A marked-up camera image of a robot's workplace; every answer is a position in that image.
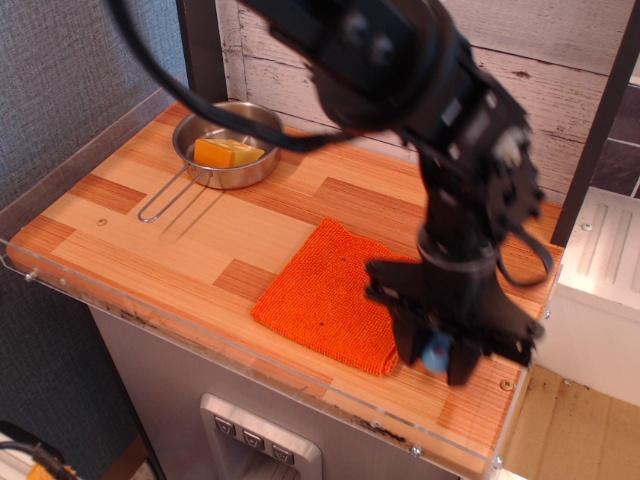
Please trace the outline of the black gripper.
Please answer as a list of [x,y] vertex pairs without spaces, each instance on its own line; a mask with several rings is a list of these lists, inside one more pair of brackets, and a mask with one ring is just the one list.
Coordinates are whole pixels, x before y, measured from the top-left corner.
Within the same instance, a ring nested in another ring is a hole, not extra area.
[[421,260],[372,260],[367,295],[388,308],[400,360],[412,366],[434,332],[453,339],[447,383],[464,386],[483,355],[532,362],[544,329],[505,294],[498,281],[500,251],[485,247],[464,260],[421,247]]

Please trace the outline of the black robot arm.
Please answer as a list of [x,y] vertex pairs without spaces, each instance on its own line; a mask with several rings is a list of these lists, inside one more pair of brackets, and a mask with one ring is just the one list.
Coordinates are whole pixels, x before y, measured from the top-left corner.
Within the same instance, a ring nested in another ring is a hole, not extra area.
[[392,317],[398,355],[464,385],[484,356],[530,363],[543,328],[500,287],[514,235],[543,193],[520,104],[474,61],[438,1],[253,1],[310,65],[325,114],[354,135],[389,130],[416,148],[427,192],[419,262],[374,260],[368,296]]

